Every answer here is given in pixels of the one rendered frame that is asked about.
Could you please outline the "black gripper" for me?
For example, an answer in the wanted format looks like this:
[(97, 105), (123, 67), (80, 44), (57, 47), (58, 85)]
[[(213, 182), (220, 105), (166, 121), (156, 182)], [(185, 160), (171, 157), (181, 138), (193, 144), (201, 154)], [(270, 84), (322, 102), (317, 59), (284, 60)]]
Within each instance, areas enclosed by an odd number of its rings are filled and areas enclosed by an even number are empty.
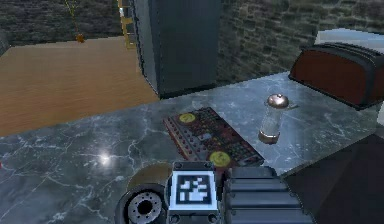
[(130, 188), (116, 205), (114, 224), (166, 224), (164, 189), (157, 183)]

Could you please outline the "brown round plate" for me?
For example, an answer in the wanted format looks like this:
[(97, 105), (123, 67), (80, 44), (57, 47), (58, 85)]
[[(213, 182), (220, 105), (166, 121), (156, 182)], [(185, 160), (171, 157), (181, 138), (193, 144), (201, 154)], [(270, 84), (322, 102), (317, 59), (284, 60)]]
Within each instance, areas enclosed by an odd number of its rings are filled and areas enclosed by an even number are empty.
[(172, 164), (158, 162), (138, 170), (129, 180), (126, 189), (135, 191), (163, 192), (172, 173)]

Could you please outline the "red patterned book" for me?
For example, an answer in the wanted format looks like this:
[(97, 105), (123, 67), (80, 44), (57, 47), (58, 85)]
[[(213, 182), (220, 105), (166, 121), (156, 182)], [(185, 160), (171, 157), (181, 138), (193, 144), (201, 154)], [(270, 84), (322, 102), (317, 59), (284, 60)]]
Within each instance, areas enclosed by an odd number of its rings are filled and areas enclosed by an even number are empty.
[(172, 115), (163, 123), (188, 161), (210, 161), (217, 169), (264, 163), (260, 153), (211, 107)]

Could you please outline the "glass pepper mill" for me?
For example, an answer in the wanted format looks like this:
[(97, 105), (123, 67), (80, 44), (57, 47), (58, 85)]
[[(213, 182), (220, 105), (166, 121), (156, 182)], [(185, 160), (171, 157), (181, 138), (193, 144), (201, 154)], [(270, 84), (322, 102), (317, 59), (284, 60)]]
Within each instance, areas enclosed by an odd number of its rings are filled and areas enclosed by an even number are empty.
[(265, 144), (276, 144), (280, 136), (281, 119), (288, 109), (289, 99), (283, 94), (271, 94), (265, 101), (266, 112), (262, 119), (258, 138)]

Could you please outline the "dark grey fridge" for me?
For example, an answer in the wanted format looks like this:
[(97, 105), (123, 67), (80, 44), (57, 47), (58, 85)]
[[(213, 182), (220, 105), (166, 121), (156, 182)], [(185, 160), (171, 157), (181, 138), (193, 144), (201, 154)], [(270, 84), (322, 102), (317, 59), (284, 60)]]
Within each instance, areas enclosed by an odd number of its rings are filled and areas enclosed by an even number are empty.
[(131, 0), (141, 72), (161, 99), (216, 85), (221, 0)]

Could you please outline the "red black toaster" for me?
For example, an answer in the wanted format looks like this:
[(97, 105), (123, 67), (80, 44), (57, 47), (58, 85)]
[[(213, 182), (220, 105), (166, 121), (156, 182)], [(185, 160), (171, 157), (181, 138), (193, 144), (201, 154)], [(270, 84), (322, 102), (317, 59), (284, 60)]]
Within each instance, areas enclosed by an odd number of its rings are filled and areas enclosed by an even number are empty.
[(326, 42), (302, 49), (288, 77), (356, 110), (384, 101), (384, 53)]

